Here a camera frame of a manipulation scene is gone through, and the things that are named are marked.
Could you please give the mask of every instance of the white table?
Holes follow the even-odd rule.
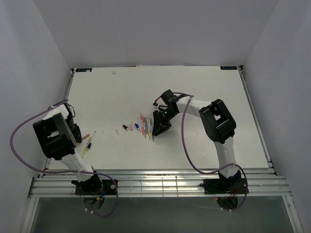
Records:
[[[155,98],[167,89],[192,94],[198,100],[222,99],[237,123],[237,164],[244,168],[268,167],[239,73],[220,67],[118,67],[76,72],[68,98],[77,115],[74,121],[82,135],[97,132],[86,162],[102,170],[191,168],[181,143],[182,114],[173,118],[172,127],[154,142],[122,127],[135,123],[140,112],[151,117]],[[198,168],[218,168],[216,149],[198,117],[186,115],[185,139]],[[81,154],[86,141],[77,147]],[[66,169],[53,159],[49,168]]]

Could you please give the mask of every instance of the wall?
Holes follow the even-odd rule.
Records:
[[[245,64],[272,162],[288,179],[305,232],[311,232],[310,25],[310,0],[281,0]]]
[[[62,99],[70,69],[32,0],[0,0],[0,232],[19,231],[34,172],[12,154],[9,137],[23,120]],[[42,166],[32,124],[17,133],[20,155]]]
[[[34,0],[71,68],[241,65],[277,0]]]

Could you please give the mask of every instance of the yellow marker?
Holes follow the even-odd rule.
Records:
[[[87,141],[87,144],[86,144],[86,148],[84,149],[83,154],[82,154],[82,158],[84,158],[84,156],[85,156],[85,154],[86,154],[87,146],[88,146],[89,143],[91,142],[91,139],[92,139],[92,136],[88,138],[88,141]]]
[[[147,124],[148,124],[148,135],[149,135],[149,140],[150,140],[151,139],[151,126],[150,126],[149,118],[147,119]]]

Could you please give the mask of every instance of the metal frame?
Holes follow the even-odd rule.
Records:
[[[258,119],[255,114],[253,104],[246,87],[245,78],[241,67],[238,67],[242,84],[245,89],[258,134],[261,140],[263,150],[265,152],[268,168],[245,169],[245,173],[249,183],[248,196],[282,196],[284,204],[289,215],[293,230],[300,233],[302,227],[296,213],[291,192],[287,184],[286,178],[277,176],[271,163],[267,146],[263,139]],[[75,69],[70,74],[68,88],[65,93],[65,99],[69,96],[70,87],[74,77]],[[44,168],[48,169],[50,160],[45,161]],[[204,188],[199,184],[203,179],[218,178],[218,175],[201,175],[194,170],[109,170],[98,171],[112,176],[119,180],[119,196],[128,198],[146,198],[146,197],[214,197],[216,195],[205,195]],[[21,233],[30,232],[31,226],[35,218],[39,198],[76,198],[81,197],[74,194],[75,186],[71,184],[72,180],[76,180],[73,174],[59,175],[41,175],[39,178],[33,179],[27,210],[21,228]]]

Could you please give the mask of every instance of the row of markers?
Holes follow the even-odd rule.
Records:
[[[151,118],[148,117],[144,117],[141,113],[140,113],[140,118],[137,118],[137,123],[133,123],[131,121],[131,124],[129,125],[123,125],[123,128],[125,128],[125,130],[134,130],[137,129],[139,131],[141,131],[142,135],[145,136],[145,138],[149,137],[149,139],[154,140],[154,137],[152,135],[152,128],[153,128],[153,124],[152,124],[152,120]]]

